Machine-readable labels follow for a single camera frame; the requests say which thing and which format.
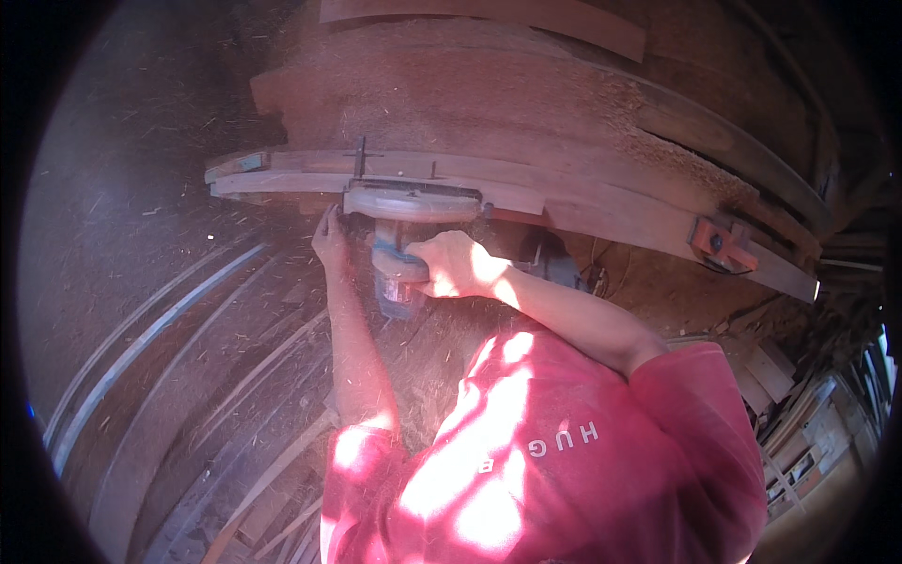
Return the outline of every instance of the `red t-shirt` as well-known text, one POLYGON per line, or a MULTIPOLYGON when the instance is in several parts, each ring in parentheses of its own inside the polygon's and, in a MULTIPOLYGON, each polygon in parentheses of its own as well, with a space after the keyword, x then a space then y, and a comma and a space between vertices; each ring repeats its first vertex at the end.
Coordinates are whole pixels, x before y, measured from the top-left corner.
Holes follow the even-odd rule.
POLYGON ((322 560, 725 562, 767 518, 758 446, 714 343, 627 383, 546 328, 490 339, 432 447, 330 443, 322 560))

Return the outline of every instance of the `person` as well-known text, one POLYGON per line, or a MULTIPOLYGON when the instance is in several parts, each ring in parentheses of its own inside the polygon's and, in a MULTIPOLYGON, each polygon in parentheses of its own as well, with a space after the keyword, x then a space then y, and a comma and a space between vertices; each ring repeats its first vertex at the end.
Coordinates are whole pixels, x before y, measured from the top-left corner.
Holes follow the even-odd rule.
POLYGON ((344 425, 327 457, 323 562, 748 558, 767 516, 763 471, 716 344, 669 352, 629 312, 516 270, 461 231, 412 243, 428 296, 483 296, 525 317, 483 345, 435 442, 411 458, 337 208, 313 247, 344 425))

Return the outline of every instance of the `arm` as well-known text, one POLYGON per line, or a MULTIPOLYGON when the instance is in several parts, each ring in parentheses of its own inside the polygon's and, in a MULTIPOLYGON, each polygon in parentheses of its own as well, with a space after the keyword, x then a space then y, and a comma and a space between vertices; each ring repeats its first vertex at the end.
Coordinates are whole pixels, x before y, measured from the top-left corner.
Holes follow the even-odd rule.
POLYGON ((354 289, 347 241, 335 206, 320 220, 313 235, 313 248, 326 269, 332 378, 342 424, 398 433, 398 406, 354 289))
POLYGON ((421 290, 433 297, 496 298, 557 333, 597 362, 627 377, 668 352, 654 331, 631 313, 593 295, 523 273, 490 256, 462 231, 446 231, 407 252, 429 265, 421 290))

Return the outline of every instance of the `hand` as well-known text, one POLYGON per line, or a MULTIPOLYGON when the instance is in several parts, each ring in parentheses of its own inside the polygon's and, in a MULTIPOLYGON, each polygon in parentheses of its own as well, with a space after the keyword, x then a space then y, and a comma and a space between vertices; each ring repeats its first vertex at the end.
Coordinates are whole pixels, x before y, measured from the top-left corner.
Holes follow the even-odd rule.
POLYGON ((350 266, 350 250, 345 231, 338 221, 338 206, 332 204, 319 220, 313 234, 313 250, 326 268, 326 277, 344 277, 350 266))
POLYGON ((443 231, 404 251, 426 261, 429 282, 418 290, 433 298, 494 295, 495 283, 510 262, 488 254, 463 231, 443 231))

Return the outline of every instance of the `forearm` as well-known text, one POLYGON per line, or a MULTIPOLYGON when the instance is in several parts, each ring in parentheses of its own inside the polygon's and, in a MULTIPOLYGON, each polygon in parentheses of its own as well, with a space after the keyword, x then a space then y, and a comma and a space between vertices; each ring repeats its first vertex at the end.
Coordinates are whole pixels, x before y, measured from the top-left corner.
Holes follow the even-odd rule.
POLYGON ((332 376, 342 423, 399 432, 398 406, 388 371, 347 274, 327 274, 327 298, 332 323, 332 376))
POLYGON ((503 269, 488 297, 521 311, 627 377, 642 363, 667 352, 663 339, 628 311, 512 266, 503 269))

